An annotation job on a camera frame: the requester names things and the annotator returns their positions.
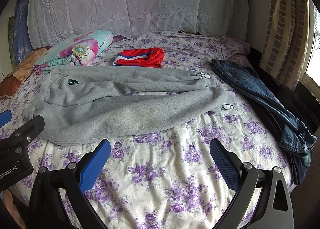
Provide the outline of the grey sweatpants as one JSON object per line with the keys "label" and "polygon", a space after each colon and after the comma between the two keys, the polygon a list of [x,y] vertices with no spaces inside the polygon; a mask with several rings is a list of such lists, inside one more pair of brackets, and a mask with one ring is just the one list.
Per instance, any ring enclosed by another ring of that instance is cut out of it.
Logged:
{"label": "grey sweatpants", "polygon": [[233,103],[232,92],[195,71],[59,66],[43,76],[24,115],[42,116],[40,137],[67,146],[171,129]]}

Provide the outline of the orange brown pillow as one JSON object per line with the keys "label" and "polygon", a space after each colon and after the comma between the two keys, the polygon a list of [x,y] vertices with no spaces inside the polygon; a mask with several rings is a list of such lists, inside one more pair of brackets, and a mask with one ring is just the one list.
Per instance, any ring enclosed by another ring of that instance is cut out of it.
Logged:
{"label": "orange brown pillow", "polygon": [[37,48],[31,51],[24,61],[19,64],[7,77],[1,82],[1,99],[11,99],[23,83],[34,72],[34,63],[36,60],[51,49],[50,46]]}

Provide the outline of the purple floral bed sheet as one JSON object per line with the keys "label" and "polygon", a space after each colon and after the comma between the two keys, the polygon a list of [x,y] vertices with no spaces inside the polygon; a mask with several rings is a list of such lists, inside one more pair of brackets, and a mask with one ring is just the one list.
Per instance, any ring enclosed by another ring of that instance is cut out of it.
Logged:
{"label": "purple floral bed sheet", "polygon": [[[212,228],[234,195],[210,156],[214,138],[256,168],[281,167],[293,191],[291,170],[277,141],[241,94],[211,71],[212,58],[247,55],[249,44],[227,36],[147,33],[111,44],[89,65],[112,66],[122,50],[151,47],[163,48],[163,68],[210,74],[216,87],[235,94],[234,110],[213,110],[167,131],[109,139],[111,156],[93,189],[86,192],[107,227]],[[11,122],[1,128],[1,138],[27,122],[23,111],[39,93],[41,77],[32,74],[11,99],[1,100],[1,112],[12,112]],[[12,194],[29,204],[39,167],[64,168],[97,144],[64,147],[35,139],[28,145],[34,172],[12,186]]]}

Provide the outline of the blue denim jeans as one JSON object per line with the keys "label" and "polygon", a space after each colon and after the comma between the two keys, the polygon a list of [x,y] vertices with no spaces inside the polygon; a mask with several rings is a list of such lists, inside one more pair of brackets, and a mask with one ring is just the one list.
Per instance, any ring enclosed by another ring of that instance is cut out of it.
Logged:
{"label": "blue denim jeans", "polygon": [[311,151],[317,137],[307,126],[288,111],[267,88],[251,67],[230,61],[212,59],[212,70],[225,83],[240,92],[255,114],[285,152],[293,183],[300,185],[311,164]]}

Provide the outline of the blue patterned cloth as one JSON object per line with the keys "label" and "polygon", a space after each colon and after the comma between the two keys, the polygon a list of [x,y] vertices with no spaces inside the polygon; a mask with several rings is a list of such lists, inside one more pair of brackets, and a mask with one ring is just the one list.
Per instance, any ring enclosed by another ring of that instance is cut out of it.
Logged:
{"label": "blue patterned cloth", "polygon": [[27,24],[28,4],[29,0],[20,0],[15,7],[14,53],[17,65],[33,50]]}

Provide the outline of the floral folded quilt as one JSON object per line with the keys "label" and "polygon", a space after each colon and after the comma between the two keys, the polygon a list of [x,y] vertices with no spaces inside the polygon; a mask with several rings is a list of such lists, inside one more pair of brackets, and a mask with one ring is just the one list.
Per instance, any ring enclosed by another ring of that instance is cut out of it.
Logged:
{"label": "floral folded quilt", "polygon": [[34,63],[36,74],[47,74],[57,66],[86,66],[113,42],[106,30],[76,35],[52,46]]}

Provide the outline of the red folded shorts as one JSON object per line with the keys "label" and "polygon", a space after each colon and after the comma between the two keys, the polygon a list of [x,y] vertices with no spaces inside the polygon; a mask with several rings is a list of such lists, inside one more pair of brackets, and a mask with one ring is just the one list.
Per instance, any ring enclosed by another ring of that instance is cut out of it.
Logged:
{"label": "red folded shorts", "polygon": [[113,65],[161,68],[163,60],[162,48],[133,49],[120,52],[114,59]]}

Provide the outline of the brown checkered curtain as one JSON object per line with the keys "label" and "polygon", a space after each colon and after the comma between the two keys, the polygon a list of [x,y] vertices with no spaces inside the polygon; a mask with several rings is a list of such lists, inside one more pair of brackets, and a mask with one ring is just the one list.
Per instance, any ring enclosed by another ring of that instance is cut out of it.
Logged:
{"label": "brown checkered curtain", "polygon": [[309,0],[271,0],[260,68],[294,90],[302,76],[309,42]]}

